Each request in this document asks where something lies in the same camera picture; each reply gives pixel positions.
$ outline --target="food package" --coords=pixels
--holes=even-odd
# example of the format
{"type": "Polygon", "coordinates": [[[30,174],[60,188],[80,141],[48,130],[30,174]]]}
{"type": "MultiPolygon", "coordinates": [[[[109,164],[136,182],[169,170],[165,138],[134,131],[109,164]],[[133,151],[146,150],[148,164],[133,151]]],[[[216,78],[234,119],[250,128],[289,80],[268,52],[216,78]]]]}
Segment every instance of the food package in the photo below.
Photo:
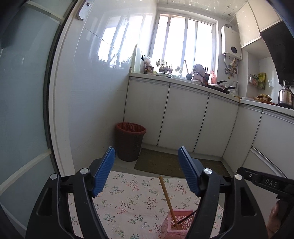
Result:
{"type": "Polygon", "coordinates": [[[265,89],[265,81],[266,81],[266,73],[263,73],[263,72],[259,73],[257,88],[258,89],[265,89]]]}
{"type": "Polygon", "coordinates": [[[258,96],[256,96],[257,99],[262,99],[262,100],[266,100],[266,101],[272,101],[273,99],[267,95],[267,94],[259,94],[258,96]]]}
{"type": "Polygon", "coordinates": [[[151,66],[151,58],[150,57],[145,57],[145,65],[147,67],[150,67],[151,66]]]}

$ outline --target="window frame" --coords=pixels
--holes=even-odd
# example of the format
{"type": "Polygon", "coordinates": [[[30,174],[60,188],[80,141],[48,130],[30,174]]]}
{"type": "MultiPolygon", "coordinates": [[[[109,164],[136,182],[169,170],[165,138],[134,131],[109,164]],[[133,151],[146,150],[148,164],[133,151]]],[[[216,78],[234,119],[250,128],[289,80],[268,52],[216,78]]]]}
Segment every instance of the window frame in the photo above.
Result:
{"type": "Polygon", "coordinates": [[[195,61],[195,53],[196,53],[196,41],[197,41],[197,27],[198,27],[198,22],[201,23],[205,23],[211,26],[211,32],[212,32],[212,56],[211,56],[211,71],[215,70],[216,67],[216,33],[215,33],[215,29],[216,29],[216,25],[215,23],[211,23],[211,22],[207,22],[204,21],[202,19],[190,16],[188,14],[180,14],[180,13],[173,13],[173,12],[166,12],[166,11],[158,11],[156,13],[156,21],[154,24],[154,29],[153,29],[153,33],[152,33],[152,38],[151,38],[151,44],[150,44],[150,48],[149,48],[149,56],[152,57],[153,55],[153,50],[154,50],[154,44],[155,44],[155,38],[156,38],[156,33],[157,33],[157,29],[158,29],[158,24],[159,24],[159,18],[160,15],[166,15],[168,16],[168,22],[166,25],[166,35],[165,35],[165,40],[164,40],[164,45],[163,45],[163,52],[162,52],[162,57],[161,60],[164,60],[164,56],[165,56],[165,50],[166,50],[166,43],[167,43],[167,37],[168,37],[168,32],[169,32],[169,27],[170,27],[170,22],[171,22],[171,18],[172,17],[185,17],[185,30],[184,30],[184,42],[183,42],[183,50],[182,50],[182,58],[181,58],[181,69],[183,69],[184,66],[184,58],[185,58],[185,50],[186,50],[186,43],[187,43],[187,32],[188,32],[188,20],[193,20],[196,21],[196,25],[195,25],[195,31],[196,31],[196,38],[195,38],[195,48],[194,48],[194,61],[195,61]]]}

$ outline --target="white wall tile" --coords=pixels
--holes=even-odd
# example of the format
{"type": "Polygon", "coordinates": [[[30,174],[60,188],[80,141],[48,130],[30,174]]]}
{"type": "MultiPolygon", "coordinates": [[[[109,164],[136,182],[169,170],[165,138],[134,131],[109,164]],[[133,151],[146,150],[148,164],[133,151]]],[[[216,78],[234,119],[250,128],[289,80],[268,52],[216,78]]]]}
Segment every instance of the white wall tile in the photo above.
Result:
{"type": "MultiPolygon", "coordinates": [[[[252,54],[248,53],[248,77],[247,82],[250,77],[250,74],[259,73],[259,60],[252,54]]],[[[257,87],[248,84],[246,97],[254,98],[259,95],[257,87]]]]}
{"type": "Polygon", "coordinates": [[[147,51],[155,14],[154,1],[125,0],[124,3],[111,0],[96,1],[93,5],[76,49],[75,73],[69,86],[69,134],[76,170],[88,167],[94,159],[102,157],[109,146],[114,146],[115,124],[123,121],[129,72],[129,64],[122,66],[118,61],[131,57],[142,37],[147,38],[147,46],[143,49],[147,51]],[[120,51],[120,43],[112,42],[117,21],[121,16],[128,19],[128,15],[132,17],[135,14],[141,18],[136,21],[129,19],[129,28],[135,30],[127,32],[124,41],[127,47],[120,51]],[[139,32],[136,30],[136,23],[142,22],[143,14],[152,16],[150,30],[144,34],[140,29],[139,32]],[[114,58],[110,64],[103,65],[99,60],[107,62],[109,50],[112,50],[111,57],[114,58]]]}
{"type": "Polygon", "coordinates": [[[242,49],[242,60],[238,65],[239,96],[246,96],[248,84],[248,52],[242,49]]]}
{"type": "Polygon", "coordinates": [[[273,103],[278,103],[279,91],[283,87],[279,84],[278,74],[271,57],[259,61],[259,72],[264,72],[267,76],[265,90],[259,90],[259,94],[267,94],[273,99],[273,103]]]}

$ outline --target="white cabinet door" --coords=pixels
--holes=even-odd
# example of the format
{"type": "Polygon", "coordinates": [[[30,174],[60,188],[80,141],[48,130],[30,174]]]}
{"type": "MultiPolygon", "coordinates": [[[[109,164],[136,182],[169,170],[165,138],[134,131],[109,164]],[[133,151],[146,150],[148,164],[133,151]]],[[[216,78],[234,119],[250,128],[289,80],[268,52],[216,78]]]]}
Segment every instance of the white cabinet door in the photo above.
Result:
{"type": "Polygon", "coordinates": [[[246,2],[243,7],[236,13],[241,47],[260,39],[260,32],[256,23],[253,12],[246,2]]]}
{"type": "Polygon", "coordinates": [[[264,31],[280,22],[279,16],[266,0],[249,0],[248,2],[260,31],[264,31]]]}
{"type": "Polygon", "coordinates": [[[263,111],[253,146],[294,179],[294,119],[263,111]]]}
{"type": "MultiPolygon", "coordinates": [[[[271,165],[271,163],[265,157],[263,157],[253,148],[249,151],[249,154],[242,167],[284,177],[273,165],[271,165]]],[[[264,221],[267,223],[270,211],[278,201],[278,199],[276,199],[277,195],[261,187],[258,187],[249,181],[246,182],[258,203],[264,221]]]]}
{"type": "Polygon", "coordinates": [[[171,84],[158,146],[193,152],[207,101],[208,93],[171,84]]]}
{"type": "Polygon", "coordinates": [[[143,142],[157,145],[169,83],[131,78],[128,86],[124,122],[146,128],[143,142]]]}
{"type": "Polygon", "coordinates": [[[261,111],[261,109],[254,107],[239,107],[233,132],[223,155],[224,160],[234,173],[242,166],[252,146],[261,111]]]}
{"type": "Polygon", "coordinates": [[[222,157],[232,133],[238,103],[209,95],[194,153],[222,157]]]}

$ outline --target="hand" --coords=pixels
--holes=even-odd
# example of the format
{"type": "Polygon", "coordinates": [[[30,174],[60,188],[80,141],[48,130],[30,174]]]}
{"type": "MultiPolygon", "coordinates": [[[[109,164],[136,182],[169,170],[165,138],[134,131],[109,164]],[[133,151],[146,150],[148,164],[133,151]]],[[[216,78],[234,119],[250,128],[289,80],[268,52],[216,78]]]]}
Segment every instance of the hand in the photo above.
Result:
{"type": "Polygon", "coordinates": [[[272,208],[270,215],[268,217],[268,224],[266,225],[266,229],[268,231],[268,238],[272,238],[275,232],[280,228],[281,221],[278,219],[278,212],[279,212],[279,204],[272,208]]]}

